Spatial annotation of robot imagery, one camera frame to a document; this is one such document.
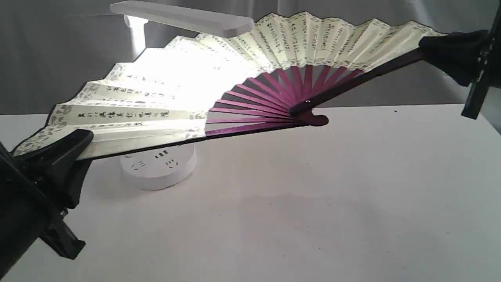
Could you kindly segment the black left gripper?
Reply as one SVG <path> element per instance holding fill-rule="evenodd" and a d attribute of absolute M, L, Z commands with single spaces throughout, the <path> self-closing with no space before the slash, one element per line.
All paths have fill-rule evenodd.
<path fill-rule="evenodd" d="M 80 203 L 92 163 L 78 160 L 94 133 L 74 130 L 23 155 L 1 146 L 1 270 L 9 271 L 37 240 L 60 257 L 74 260 L 85 246 L 64 223 Z"/>

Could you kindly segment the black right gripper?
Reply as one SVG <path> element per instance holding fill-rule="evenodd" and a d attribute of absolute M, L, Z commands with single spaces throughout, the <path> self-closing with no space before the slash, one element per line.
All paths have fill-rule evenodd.
<path fill-rule="evenodd" d="M 423 37 L 419 48 L 424 60 L 442 70 L 458 85 L 469 88 L 461 115 L 477 119 L 490 88 L 500 88 L 501 5 L 490 30 L 452 32 Z"/>

